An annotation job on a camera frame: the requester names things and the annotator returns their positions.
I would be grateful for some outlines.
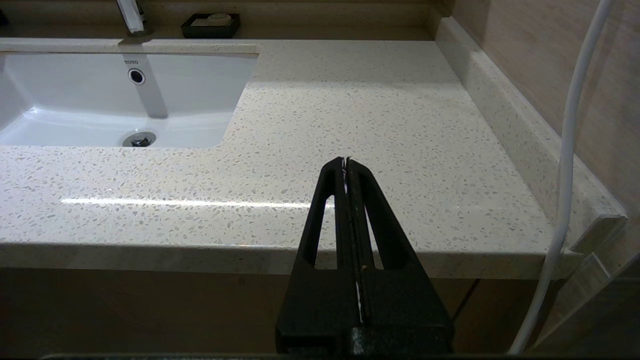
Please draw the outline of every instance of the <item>black soap dish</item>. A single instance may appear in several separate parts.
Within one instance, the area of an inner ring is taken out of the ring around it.
[[[225,26],[192,26],[196,19],[206,19],[212,14],[195,13],[180,26],[186,38],[232,38],[240,27],[240,14],[230,13],[231,23]]]

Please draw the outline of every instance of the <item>white sink basin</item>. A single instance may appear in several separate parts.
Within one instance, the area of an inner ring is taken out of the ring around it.
[[[215,146],[256,61],[253,54],[4,54],[0,145],[123,146],[150,132],[152,147]]]

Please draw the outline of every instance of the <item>chrome faucet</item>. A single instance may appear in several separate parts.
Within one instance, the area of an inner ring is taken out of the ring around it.
[[[153,31],[145,24],[145,13],[136,0],[117,0],[130,37],[143,37]]]

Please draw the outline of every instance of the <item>white cable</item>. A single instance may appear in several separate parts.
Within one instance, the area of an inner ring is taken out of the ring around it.
[[[591,55],[593,55],[593,49],[598,42],[600,32],[607,20],[610,7],[611,0],[600,0],[600,4],[596,9],[593,20],[591,20],[591,25],[589,25],[589,30],[584,38],[580,54],[578,55],[578,60],[573,70],[573,77],[571,78],[571,85],[569,86],[569,94],[566,97],[566,104],[564,106],[560,148],[560,187],[558,189],[559,194],[556,228],[554,229],[554,235],[551,240],[551,244],[549,245],[549,249],[547,250],[545,262],[542,265],[542,271],[540,272],[540,279],[538,280],[536,292],[533,295],[527,315],[520,326],[518,334],[513,340],[513,344],[511,345],[508,354],[521,353],[527,344],[529,335],[531,334],[533,327],[536,325],[538,312],[540,311],[542,302],[547,294],[549,282],[551,281],[557,260],[562,253],[564,238],[566,237],[566,232],[569,228],[569,217],[571,215],[575,118],[576,113],[578,112],[580,93],[582,92],[582,85],[584,84],[584,78],[589,67],[589,61],[591,60]]]

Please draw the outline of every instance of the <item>quartz countertop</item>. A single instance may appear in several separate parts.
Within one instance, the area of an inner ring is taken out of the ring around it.
[[[286,274],[321,167],[351,156],[430,276],[540,270],[552,227],[434,42],[2,38],[0,51],[259,53],[217,147],[0,147],[0,266]],[[328,208],[318,266],[335,257],[333,221]]]

